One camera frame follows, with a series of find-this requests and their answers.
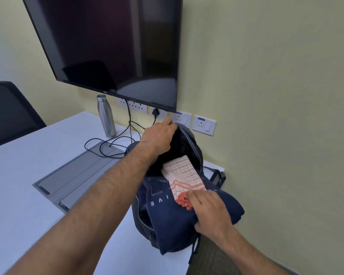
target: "chair backrest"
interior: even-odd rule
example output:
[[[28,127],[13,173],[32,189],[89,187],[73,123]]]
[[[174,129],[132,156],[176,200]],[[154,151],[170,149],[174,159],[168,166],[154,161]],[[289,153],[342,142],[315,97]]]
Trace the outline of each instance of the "chair backrest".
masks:
[[[12,82],[0,82],[0,145],[46,127]]]

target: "switch plate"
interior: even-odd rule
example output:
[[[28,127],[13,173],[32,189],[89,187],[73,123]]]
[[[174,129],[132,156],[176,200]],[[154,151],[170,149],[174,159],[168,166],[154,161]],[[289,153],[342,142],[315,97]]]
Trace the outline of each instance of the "switch plate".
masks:
[[[175,112],[172,114],[172,120],[175,124],[183,124],[184,126],[191,127],[191,114],[183,112]]]
[[[154,107],[150,107],[149,106],[149,115],[153,116],[152,113],[153,113],[154,109],[155,109]],[[161,109],[158,109],[158,111],[159,111],[159,115],[157,116],[157,119],[164,120],[168,116],[167,111],[164,111],[164,110],[161,110]]]
[[[138,111],[140,113],[143,113],[143,114],[147,114],[147,107],[146,105],[144,104],[141,104],[141,103],[138,103],[138,102],[134,102],[134,101],[128,101],[129,103],[129,108],[130,110],[133,110],[133,111]],[[126,105],[126,101],[125,99],[122,99],[122,98],[117,98],[117,104],[122,106],[122,107],[125,107],[127,108],[127,105]]]
[[[215,121],[208,120],[200,116],[194,116],[193,130],[213,136],[215,124]]]

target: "television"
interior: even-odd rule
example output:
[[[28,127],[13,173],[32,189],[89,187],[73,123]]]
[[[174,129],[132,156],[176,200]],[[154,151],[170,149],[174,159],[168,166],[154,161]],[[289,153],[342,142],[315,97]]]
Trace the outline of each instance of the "television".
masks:
[[[183,0],[23,0],[58,81],[175,112]]]

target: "forearm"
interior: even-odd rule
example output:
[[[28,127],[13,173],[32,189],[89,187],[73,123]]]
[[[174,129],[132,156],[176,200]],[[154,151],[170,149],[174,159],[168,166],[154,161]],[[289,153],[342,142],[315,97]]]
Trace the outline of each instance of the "forearm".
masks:
[[[217,245],[234,261],[243,275],[287,275],[233,226],[226,240]]]
[[[8,274],[92,274],[155,156],[153,150],[138,144]]]

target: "striped towel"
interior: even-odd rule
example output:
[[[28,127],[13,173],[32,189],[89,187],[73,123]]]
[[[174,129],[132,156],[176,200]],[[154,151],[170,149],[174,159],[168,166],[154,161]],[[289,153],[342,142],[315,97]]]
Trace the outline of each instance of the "striped towel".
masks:
[[[206,190],[200,176],[186,155],[163,164],[162,174],[170,182],[174,200],[187,210],[191,210],[192,205],[186,192],[189,190]]]

